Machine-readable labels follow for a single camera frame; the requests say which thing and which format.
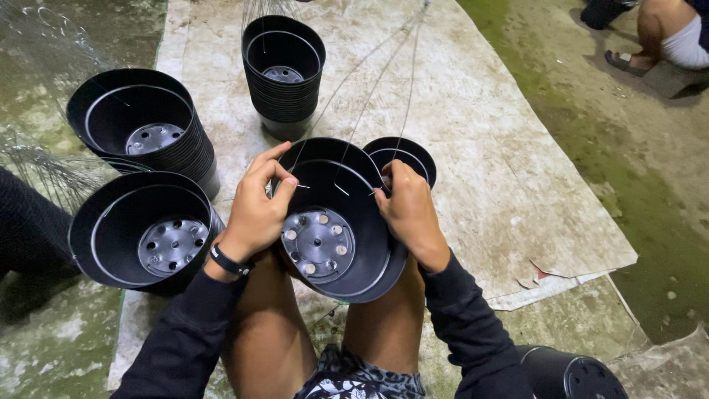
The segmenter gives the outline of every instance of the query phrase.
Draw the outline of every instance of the knee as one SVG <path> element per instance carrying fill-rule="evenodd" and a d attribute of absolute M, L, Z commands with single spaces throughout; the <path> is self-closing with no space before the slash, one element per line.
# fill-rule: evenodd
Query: knee
<path fill-rule="evenodd" d="M 640 11 L 653 14 L 664 13 L 681 1 L 683 0 L 643 0 L 640 3 Z"/>

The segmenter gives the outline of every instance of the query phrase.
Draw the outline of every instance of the black long-sleeve shirt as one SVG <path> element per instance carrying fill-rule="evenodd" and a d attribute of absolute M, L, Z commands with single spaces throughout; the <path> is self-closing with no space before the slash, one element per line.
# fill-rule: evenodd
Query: black long-sleeve shirt
<path fill-rule="evenodd" d="M 444 271 L 422 275 L 436 336 L 462 367 L 455 398 L 531 399 L 514 343 L 452 252 Z M 200 271 L 160 315 L 111 398 L 202 398 L 246 282 L 220 283 Z"/>

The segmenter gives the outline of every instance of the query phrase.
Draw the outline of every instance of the patterned shorts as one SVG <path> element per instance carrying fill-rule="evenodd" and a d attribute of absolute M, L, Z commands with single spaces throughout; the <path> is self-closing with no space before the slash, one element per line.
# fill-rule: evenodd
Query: patterned shorts
<path fill-rule="evenodd" d="M 423 399 L 421 376 L 398 374 L 367 363 L 345 348 L 329 344 L 320 355 L 318 369 L 296 399 Z"/>

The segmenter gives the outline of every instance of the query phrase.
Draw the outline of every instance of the person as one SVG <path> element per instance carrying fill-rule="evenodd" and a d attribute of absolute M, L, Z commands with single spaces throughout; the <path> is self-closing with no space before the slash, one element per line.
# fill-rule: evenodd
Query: person
<path fill-rule="evenodd" d="M 608 63 L 636 76 L 644 76 L 660 60 L 690 70 L 709 67 L 709 0 L 644 0 L 637 36 L 642 51 L 608 50 Z"/>
<path fill-rule="evenodd" d="M 373 200 L 409 261 L 384 296 L 349 306 L 342 348 L 328 345 L 318 359 L 291 279 L 268 249 L 298 184 L 276 161 L 290 147 L 254 159 L 218 237 L 225 256 L 251 258 L 253 271 L 239 276 L 210 258 L 159 316 L 112 399 L 201 398 L 220 355 L 242 399 L 422 398 L 425 300 L 450 362 L 462 367 L 456 398 L 532 398 L 512 340 L 439 229 L 430 187 L 399 160 L 383 170 L 391 198 L 376 190 Z M 273 176 L 283 183 L 269 199 Z"/>

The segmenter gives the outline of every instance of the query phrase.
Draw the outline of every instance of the leg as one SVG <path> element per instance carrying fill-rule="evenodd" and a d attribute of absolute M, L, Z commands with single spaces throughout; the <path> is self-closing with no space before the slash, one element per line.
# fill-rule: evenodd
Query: leg
<path fill-rule="evenodd" d="M 637 15 L 637 35 L 642 51 L 632 55 L 630 66 L 648 70 L 661 60 L 663 39 L 687 26 L 697 12 L 684 0 L 645 0 Z"/>
<path fill-rule="evenodd" d="M 229 324 L 222 362 L 239 399 L 292 398 L 318 364 L 291 278 L 271 251 L 257 261 Z"/>
<path fill-rule="evenodd" d="M 417 373 L 423 288 L 416 261 L 409 256 L 401 277 L 384 296 L 350 305 L 342 345 L 384 370 Z"/>

